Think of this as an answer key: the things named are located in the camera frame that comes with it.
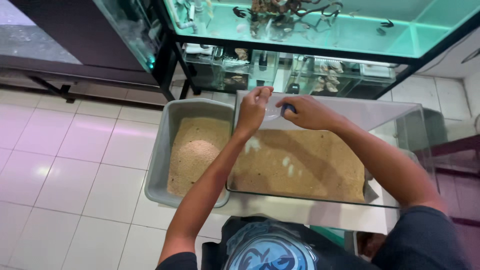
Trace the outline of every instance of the water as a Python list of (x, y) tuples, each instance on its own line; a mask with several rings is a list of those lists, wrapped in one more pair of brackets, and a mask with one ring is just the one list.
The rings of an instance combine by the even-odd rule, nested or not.
[[(180, 22), (187, 22), (190, 3), (173, 1)], [(298, 3), (295, 2), (297, 0), (282, 1), (286, 5)], [(334, 4), (324, 11), (324, 15), (329, 16), (338, 9), (339, 14), (335, 18), (334, 15), (322, 17), (321, 12), (312, 12), (303, 17), (290, 12), (282, 17), (279, 17), (280, 13), (272, 12), (251, 14), (248, 9), (258, 10), (258, 6), (252, 7), (252, 2), (246, 0), (212, 0), (211, 7), (203, 1), (203, 14), (196, 13), (195, 21), (202, 17), (205, 22), (206, 29), (198, 33), (204, 37), (418, 58), (480, 10), (478, 0), (341, 2), (343, 7)], [(271, 4), (270, 0), (262, 3)], [(321, 0), (316, 5), (302, 2), (302, 8), (309, 11), (330, 3), (334, 2)], [(234, 8), (244, 18), (238, 17)], [(176, 28), (176, 31), (180, 35), (193, 35), (191, 28)]]

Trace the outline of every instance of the person's right hand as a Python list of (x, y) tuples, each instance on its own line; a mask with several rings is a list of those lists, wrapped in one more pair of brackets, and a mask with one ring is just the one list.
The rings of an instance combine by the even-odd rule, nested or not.
[(284, 103), (292, 104), (297, 113), (286, 109), (283, 117), (302, 128), (334, 131), (336, 127), (347, 122), (344, 116), (316, 101), (310, 95), (285, 97), (275, 106), (281, 107)]

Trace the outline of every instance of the forearm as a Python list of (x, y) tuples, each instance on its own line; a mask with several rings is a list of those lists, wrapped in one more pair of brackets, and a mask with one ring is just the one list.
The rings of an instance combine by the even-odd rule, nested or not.
[(167, 230), (159, 262), (178, 253), (177, 247), (194, 243), (198, 232), (213, 209), (247, 138), (234, 134), (223, 150), (208, 166), (182, 199)]
[(397, 148), (346, 119), (332, 131), (353, 150), (376, 181), (401, 206), (426, 205), (445, 212), (427, 172)]

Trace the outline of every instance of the shirt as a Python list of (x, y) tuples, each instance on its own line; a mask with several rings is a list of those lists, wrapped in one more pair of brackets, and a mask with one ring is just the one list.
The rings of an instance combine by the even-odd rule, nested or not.
[[(452, 222), (425, 206), (407, 209), (372, 262), (347, 253), (301, 225), (262, 217), (231, 217), (222, 241), (204, 243), (202, 269), (470, 269)], [(174, 254), (157, 270), (197, 269), (192, 252)]]

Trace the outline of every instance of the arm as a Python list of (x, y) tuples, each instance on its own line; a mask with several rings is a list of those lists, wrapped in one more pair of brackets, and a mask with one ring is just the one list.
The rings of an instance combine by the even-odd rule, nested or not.
[(163, 244), (158, 263), (180, 252), (195, 252), (195, 239), (213, 209), (233, 164), (248, 139), (262, 124), (273, 87), (257, 87), (240, 106), (237, 128), (230, 141), (181, 201)]
[(277, 103), (295, 106), (297, 113), (285, 111), (285, 119), (297, 126), (330, 130), (357, 155), (377, 182), (402, 207), (424, 205), (446, 213), (446, 207), (427, 172), (397, 148), (362, 130), (311, 96), (287, 97)]

